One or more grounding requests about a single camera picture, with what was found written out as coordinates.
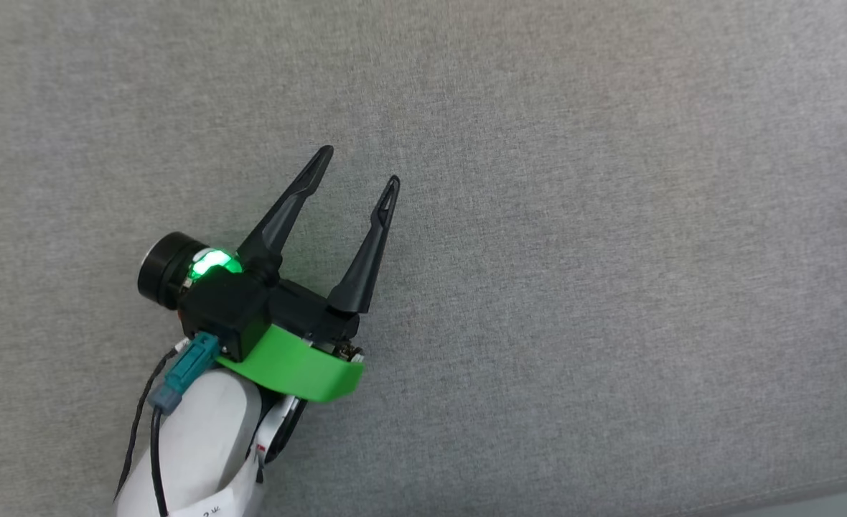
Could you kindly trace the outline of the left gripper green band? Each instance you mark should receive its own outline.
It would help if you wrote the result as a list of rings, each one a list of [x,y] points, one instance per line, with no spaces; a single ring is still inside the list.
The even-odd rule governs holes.
[[[296,219],[306,200],[318,190],[333,156],[332,145],[318,149],[238,246],[237,256],[208,248],[185,233],[168,233],[145,255],[137,281],[139,294],[177,313],[185,336],[179,299],[208,269],[223,267],[261,279],[270,288],[269,330],[242,363],[220,353],[213,366],[271,392],[316,403],[350,395],[363,374],[363,350],[355,347],[352,339],[359,327],[358,314],[369,311],[401,188],[396,174],[388,179],[371,212],[367,235],[326,301],[280,278],[273,265],[280,266]]]

